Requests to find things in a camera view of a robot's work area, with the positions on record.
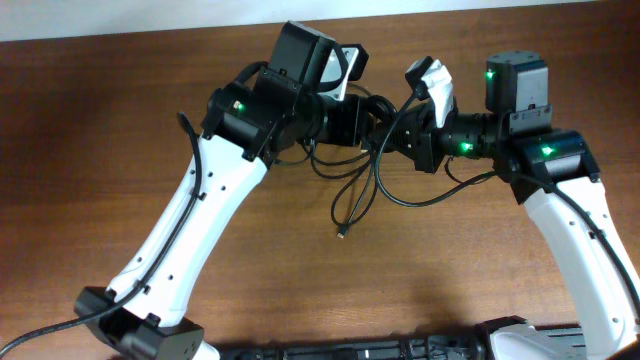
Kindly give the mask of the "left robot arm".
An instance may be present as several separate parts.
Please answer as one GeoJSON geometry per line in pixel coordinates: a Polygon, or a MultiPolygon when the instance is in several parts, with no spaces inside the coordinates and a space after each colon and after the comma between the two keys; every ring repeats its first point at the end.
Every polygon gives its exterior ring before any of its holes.
{"type": "Polygon", "coordinates": [[[346,92],[368,60],[358,44],[286,23],[271,57],[213,92],[175,194],[135,256],[106,287],[75,303],[89,331],[129,359],[216,359],[186,316],[199,274],[244,199],[278,155],[298,142],[355,134],[346,92]]]}

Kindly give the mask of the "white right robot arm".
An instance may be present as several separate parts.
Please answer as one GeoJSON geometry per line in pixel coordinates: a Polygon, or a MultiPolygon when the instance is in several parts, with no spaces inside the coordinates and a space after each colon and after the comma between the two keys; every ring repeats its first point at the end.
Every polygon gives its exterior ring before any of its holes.
{"type": "Polygon", "coordinates": [[[452,77],[425,57],[405,73],[411,95],[384,131],[382,148],[433,173],[443,160],[486,158],[539,229],[574,302],[584,340],[575,349],[507,317],[478,327],[484,359],[635,359],[639,277],[611,218],[596,160],[584,137],[552,125],[546,62],[532,51],[486,63],[486,109],[463,113],[452,77]]]}

